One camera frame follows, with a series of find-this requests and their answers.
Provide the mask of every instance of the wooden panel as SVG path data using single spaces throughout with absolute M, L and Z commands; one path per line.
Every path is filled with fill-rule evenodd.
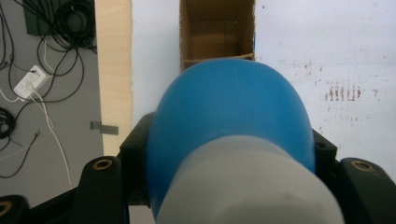
M 119 135 L 104 134 L 104 152 L 116 155 L 132 130 L 132 3 L 96 0 L 95 11 L 102 122 L 119 127 Z

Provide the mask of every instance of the brown cardboard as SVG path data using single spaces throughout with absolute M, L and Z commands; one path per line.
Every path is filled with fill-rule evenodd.
M 213 58 L 254 60 L 254 0 L 180 0 L 181 69 Z

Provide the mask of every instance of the white cable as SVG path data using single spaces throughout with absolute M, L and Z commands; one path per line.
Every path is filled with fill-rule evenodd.
M 47 63 L 47 40 L 44 41 L 44 64 L 50 68 L 50 70 L 55 71 L 48 63 Z
M 7 101 L 9 101 L 10 103 L 15 103 L 15 102 L 21 100 L 20 97 L 17 97 L 17 99 L 15 99 L 15 100 L 10 100 L 10 99 L 8 99 L 8 98 L 3 94 L 3 92 L 1 91 L 1 89 L 0 89 L 0 93 L 1 93 L 1 95 L 4 97 L 4 99 L 6 99 Z
M 67 162 L 66 156 L 64 155 L 64 148 L 62 147 L 61 142 L 59 141 L 59 138 L 56 135 L 55 131 L 53 131 L 53 124 L 50 121 L 50 117 L 49 117 L 49 114 L 48 114 L 48 111 L 47 111 L 47 108 L 46 108 L 46 104 L 44 103 L 43 98 L 34 89 L 32 89 L 32 91 L 35 93 L 35 95 L 37 95 L 37 97 L 40 99 L 40 101 L 41 101 L 41 103 L 43 105 L 43 107 L 41 107 L 40 104 L 37 101 L 35 101 L 35 99 L 32 96 L 30 96 L 30 98 L 38 105 L 38 107 L 40 107 L 44 111 L 44 114 L 46 115 L 46 120 L 47 120 L 47 125 L 49 126 L 49 130 L 51 131 L 52 135 L 54 136 L 56 142 L 58 143 L 59 149 L 62 152 L 62 156 L 64 158 L 64 165 L 66 166 L 66 172 L 67 172 L 67 177 L 68 177 L 68 180 L 69 180 L 70 189 L 72 189 L 73 188 L 73 184 L 72 184 L 72 179 L 70 177 L 69 164 Z
M 39 141 L 36 141 L 34 144 L 32 144 L 32 145 L 29 146 L 29 147 L 34 147 L 34 146 L 39 145 L 41 142 L 43 142 L 45 139 L 47 139 L 48 136 L 49 136 L 49 134 L 47 134 L 46 136 L 42 137 Z M 13 153 L 11 153 L 11 154 L 9 154 L 9 155 L 6 155 L 6 156 L 0 158 L 0 161 L 6 160 L 6 159 L 8 159 L 8 158 L 11 158 L 11 157 L 17 155 L 17 154 L 20 154 L 20 153 L 26 151 L 27 149 L 29 149 L 29 147 L 25 147 L 25 148 L 23 148 L 23 149 L 21 149 L 21 150 L 18 150 L 18 151 L 15 151 L 15 152 L 13 152 Z

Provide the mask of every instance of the screw hole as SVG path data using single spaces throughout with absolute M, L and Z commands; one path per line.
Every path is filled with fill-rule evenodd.
M 109 159 L 99 160 L 93 164 L 93 169 L 94 170 L 105 170 L 108 167 L 110 167 L 111 164 L 113 164 L 113 161 L 111 161 Z
M 375 170 L 375 168 L 370 165 L 367 162 L 364 161 L 353 161 L 352 165 L 357 168 L 358 170 L 364 171 L 364 172 L 372 172 Z
M 0 202 L 0 217 L 7 214 L 8 211 L 11 210 L 11 207 L 12 207 L 12 202 L 10 201 Z

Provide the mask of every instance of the power adapter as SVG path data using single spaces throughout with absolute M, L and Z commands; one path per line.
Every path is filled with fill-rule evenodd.
M 28 99 L 33 91 L 38 91 L 50 76 L 34 65 L 25 77 L 15 86 L 14 91 L 22 101 Z

